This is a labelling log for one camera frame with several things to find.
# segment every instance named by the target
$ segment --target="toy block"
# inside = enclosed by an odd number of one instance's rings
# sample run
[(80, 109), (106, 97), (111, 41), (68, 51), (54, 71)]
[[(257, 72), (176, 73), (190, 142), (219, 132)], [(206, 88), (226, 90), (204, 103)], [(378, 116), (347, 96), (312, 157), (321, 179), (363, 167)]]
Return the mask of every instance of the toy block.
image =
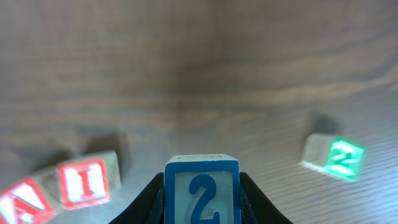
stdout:
[(38, 178), (27, 177), (0, 194), (1, 224), (47, 223), (56, 216), (52, 196), (35, 182)]
[(358, 179), (365, 149), (338, 136), (311, 134), (301, 164), (346, 181)]
[(165, 224), (241, 223), (235, 158), (226, 154), (173, 156), (164, 175)]
[(118, 158), (100, 152), (58, 165), (61, 202), (69, 210), (106, 203), (120, 188)]

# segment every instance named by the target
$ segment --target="number block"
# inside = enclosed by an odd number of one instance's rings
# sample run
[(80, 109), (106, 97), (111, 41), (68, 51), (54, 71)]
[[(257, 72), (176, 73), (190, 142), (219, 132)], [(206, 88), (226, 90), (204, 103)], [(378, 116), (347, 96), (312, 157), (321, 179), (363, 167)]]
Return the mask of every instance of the number block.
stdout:
[(56, 216), (34, 178), (27, 177), (0, 194), (0, 223), (47, 223)]
[(121, 185), (114, 151), (67, 161), (58, 174), (61, 202), (69, 210), (106, 203)]
[(338, 136), (308, 137), (301, 164), (346, 181), (358, 179), (365, 149)]
[(173, 156), (164, 175), (165, 224), (241, 223), (235, 158), (226, 154)]

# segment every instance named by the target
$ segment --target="gray wooden surface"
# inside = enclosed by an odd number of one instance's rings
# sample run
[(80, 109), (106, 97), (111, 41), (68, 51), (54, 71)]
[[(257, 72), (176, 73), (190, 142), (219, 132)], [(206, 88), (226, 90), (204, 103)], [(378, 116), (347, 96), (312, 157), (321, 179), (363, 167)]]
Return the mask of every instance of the gray wooden surface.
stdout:
[[(0, 188), (113, 148), (107, 223), (176, 154), (226, 153), (294, 223), (398, 221), (398, 2), (2, 0)], [(319, 116), (368, 147), (347, 184), (299, 166)]]

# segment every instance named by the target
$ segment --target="blue number 2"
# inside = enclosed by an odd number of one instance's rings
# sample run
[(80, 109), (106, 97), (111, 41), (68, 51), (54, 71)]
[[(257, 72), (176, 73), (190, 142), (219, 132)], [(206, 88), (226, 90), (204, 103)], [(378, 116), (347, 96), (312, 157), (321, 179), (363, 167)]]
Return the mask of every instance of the blue number 2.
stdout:
[(206, 190), (199, 198), (191, 216), (191, 224), (220, 224), (220, 213), (215, 212), (212, 219), (200, 219), (200, 215), (211, 199), (216, 195), (216, 182), (206, 174), (199, 174), (191, 180), (189, 192), (192, 195), (199, 190), (199, 187), (205, 187)]

